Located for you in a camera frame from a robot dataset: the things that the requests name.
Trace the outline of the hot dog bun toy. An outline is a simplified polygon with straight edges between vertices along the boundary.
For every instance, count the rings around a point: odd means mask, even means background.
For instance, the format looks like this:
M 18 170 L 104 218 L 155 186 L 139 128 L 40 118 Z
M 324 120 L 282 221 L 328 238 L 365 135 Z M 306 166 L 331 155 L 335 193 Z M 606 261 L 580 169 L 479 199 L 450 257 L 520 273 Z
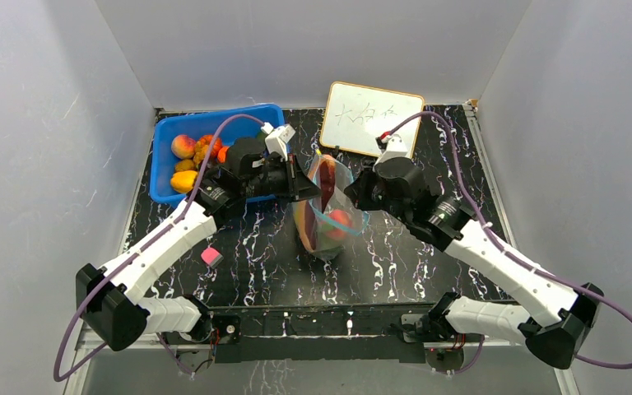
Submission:
M 314 199 L 294 204 L 295 224 L 306 250 L 315 253 L 325 249 L 327 237 L 321 236 L 318 214 L 325 214 L 336 187 L 336 160 L 327 154 L 317 153 L 309 169 L 309 177 L 320 187 L 321 194 Z

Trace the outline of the clear zip top bag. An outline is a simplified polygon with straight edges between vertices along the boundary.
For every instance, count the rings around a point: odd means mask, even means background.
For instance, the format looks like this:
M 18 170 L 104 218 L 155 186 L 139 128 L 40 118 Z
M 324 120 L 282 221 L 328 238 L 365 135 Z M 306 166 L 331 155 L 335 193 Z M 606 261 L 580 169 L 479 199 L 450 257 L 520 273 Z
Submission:
M 308 177 L 320 188 L 321 195 L 291 205 L 296 231 L 308 253 L 324 261 L 332 260 L 347 242 L 363 234 L 369 214 L 357 209 L 345 194 L 354 177 L 334 157 L 317 151 Z

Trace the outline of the orange pumpkin toy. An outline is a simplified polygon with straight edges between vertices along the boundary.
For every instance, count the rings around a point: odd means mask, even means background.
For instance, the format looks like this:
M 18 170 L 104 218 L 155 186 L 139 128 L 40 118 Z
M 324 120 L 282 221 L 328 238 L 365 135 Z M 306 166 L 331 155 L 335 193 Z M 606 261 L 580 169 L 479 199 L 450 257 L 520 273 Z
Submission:
M 212 138 L 213 136 L 211 134 L 207 134 L 200 137 L 195 143 L 193 162 L 197 167 L 199 167 L 207 157 L 209 157 L 209 161 L 215 160 L 223 148 L 224 144 L 219 137 L 214 143 L 211 142 Z

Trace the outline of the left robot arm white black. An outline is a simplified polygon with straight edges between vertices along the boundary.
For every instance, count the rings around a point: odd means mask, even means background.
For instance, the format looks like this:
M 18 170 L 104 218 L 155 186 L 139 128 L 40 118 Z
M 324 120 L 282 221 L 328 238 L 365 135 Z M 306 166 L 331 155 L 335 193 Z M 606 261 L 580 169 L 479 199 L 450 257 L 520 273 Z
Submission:
M 292 153 L 268 152 L 255 137 L 229 147 L 225 162 L 202 176 L 171 215 L 127 252 L 76 275 L 81 318 L 112 351 L 151 333 L 177 332 L 192 342 L 214 331 L 213 312 L 192 295 L 173 299 L 147 296 L 158 278 L 196 244 L 242 214 L 249 199 L 273 196 L 288 202 L 317 198 L 318 185 Z

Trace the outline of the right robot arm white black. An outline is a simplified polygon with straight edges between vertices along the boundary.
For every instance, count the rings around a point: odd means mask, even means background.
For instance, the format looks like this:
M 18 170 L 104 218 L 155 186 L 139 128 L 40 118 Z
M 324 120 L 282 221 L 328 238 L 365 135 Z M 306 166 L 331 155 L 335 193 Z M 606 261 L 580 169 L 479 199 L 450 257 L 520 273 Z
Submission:
M 398 157 L 367 165 L 345 195 L 362 211 L 385 211 L 418 240 L 465 262 L 514 300 L 497 304 L 447 292 L 418 325 L 442 341 L 478 334 L 522 343 L 539 360 L 568 369 L 591 331 L 598 300 L 540 276 L 540 266 L 521 267 L 507 244 L 495 246 L 493 233 L 471 208 L 449 194 L 433 191 L 422 170 Z

